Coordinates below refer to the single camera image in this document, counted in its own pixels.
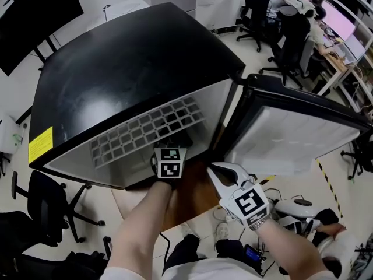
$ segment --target white sneaker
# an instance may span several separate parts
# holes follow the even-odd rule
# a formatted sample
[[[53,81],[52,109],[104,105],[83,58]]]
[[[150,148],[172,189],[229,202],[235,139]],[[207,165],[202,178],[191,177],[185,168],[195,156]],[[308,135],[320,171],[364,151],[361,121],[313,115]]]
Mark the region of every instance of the white sneaker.
[[[228,224],[220,223],[217,225],[216,232],[215,232],[215,242],[218,240],[227,240],[229,237],[229,228]]]
[[[188,223],[183,223],[181,226],[181,234],[183,237],[186,237],[187,235],[194,235],[199,238],[199,236],[191,229]]]

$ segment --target wire shelf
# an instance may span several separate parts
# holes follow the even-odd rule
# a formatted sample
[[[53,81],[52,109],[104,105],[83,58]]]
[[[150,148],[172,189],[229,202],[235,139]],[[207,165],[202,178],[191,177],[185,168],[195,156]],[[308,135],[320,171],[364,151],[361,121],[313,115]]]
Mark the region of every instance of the wire shelf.
[[[94,166],[103,167],[205,119],[192,96],[152,109],[91,140]]]

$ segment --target black monitor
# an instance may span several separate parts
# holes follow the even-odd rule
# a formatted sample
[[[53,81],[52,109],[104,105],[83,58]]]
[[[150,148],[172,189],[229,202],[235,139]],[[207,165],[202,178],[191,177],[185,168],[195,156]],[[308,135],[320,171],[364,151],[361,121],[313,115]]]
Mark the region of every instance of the black monitor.
[[[15,0],[0,17],[0,68],[9,76],[48,36],[82,14],[79,0]]]

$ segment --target white tile floor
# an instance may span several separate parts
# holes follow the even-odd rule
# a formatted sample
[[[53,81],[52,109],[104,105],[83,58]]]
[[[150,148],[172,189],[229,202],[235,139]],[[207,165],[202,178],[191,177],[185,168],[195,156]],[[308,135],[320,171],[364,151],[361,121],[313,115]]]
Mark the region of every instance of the white tile floor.
[[[242,40],[239,43],[235,41],[236,34],[227,34],[221,36],[221,40],[228,45],[247,65],[244,77],[250,73],[257,72],[261,67],[270,67],[273,64],[267,62],[267,58],[271,56],[270,48],[263,44],[262,52],[256,52],[256,44],[252,40]],[[28,168],[27,156],[28,131],[24,138],[24,144],[20,147],[17,154],[14,155],[12,163],[7,167],[6,177],[0,179],[0,210],[1,211],[25,211],[27,212],[26,199],[18,196],[17,200],[13,200],[10,196],[10,184],[12,180],[12,172],[19,173],[19,185],[27,189],[28,182],[32,169]],[[361,176],[355,177],[355,182],[347,180],[348,172],[351,173],[351,160],[342,159],[339,155],[340,151],[348,150],[348,146],[344,146],[326,156],[320,158],[322,166],[329,177],[330,182],[336,192],[336,195],[341,204],[341,209],[344,215],[342,222],[354,232],[359,242],[365,242],[369,234],[373,230],[373,215],[370,214],[373,208],[373,199],[371,192],[373,192],[373,174],[363,173]],[[266,176],[258,176],[258,180],[263,180]],[[59,183],[67,184],[68,198],[75,195],[81,184],[63,180],[61,178],[53,177]],[[302,194],[305,199],[317,204],[320,208],[332,208],[337,211],[333,195],[319,169],[314,162],[309,173],[299,176],[282,177],[277,176],[274,180],[265,184],[265,188],[278,188],[281,191],[283,198],[291,198],[294,195]],[[277,194],[274,191],[268,191],[268,197],[275,197]],[[117,200],[118,203],[125,203],[123,200]],[[202,239],[198,248],[198,253],[202,253],[208,257],[216,256],[214,251],[214,231],[218,221],[213,217],[213,210],[189,221],[191,228]],[[102,238],[104,236],[112,236],[118,229],[122,222],[122,216],[112,196],[111,190],[101,187],[93,187],[86,191],[84,197],[80,199],[77,211],[90,218],[97,220],[105,220],[105,227],[90,226],[86,223],[79,223],[76,221],[78,234],[87,237],[87,242],[83,244],[76,244],[71,231],[68,229],[64,232],[64,239],[57,248],[50,248],[39,245],[34,246],[27,251],[27,254],[50,259],[63,260],[70,251],[81,251],[85,253],[98,250],[104,252]],[[230,238],[238,239],[243,227],[237,222],[230,222]],[[182,239],[180,226],[174,227],[166,232],[164,235],[171,240],[170,251]],[[242,235],[241,241],[243,244],[250,244],[256,246],[257,237],[250,230],[246,230]],[[153,279],[160,280],[163,269],[164,255],[166,253],[167,243],[159,237],[154,248],[153,260]],[[266,260],[263,268],[267,268],[272,263],[270,257]],[[278,266],[275,264],[268,271],[265,276],[266,279],[284,279],[284,276],[279,274]]]

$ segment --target white bin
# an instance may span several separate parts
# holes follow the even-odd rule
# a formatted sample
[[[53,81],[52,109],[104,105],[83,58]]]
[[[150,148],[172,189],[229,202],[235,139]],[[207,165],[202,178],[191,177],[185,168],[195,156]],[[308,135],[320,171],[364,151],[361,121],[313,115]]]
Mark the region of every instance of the white bin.
[[[0,152],[14,154],[18,143],[13,138],[19,134],[19,126],[4,112],[0,111]]]

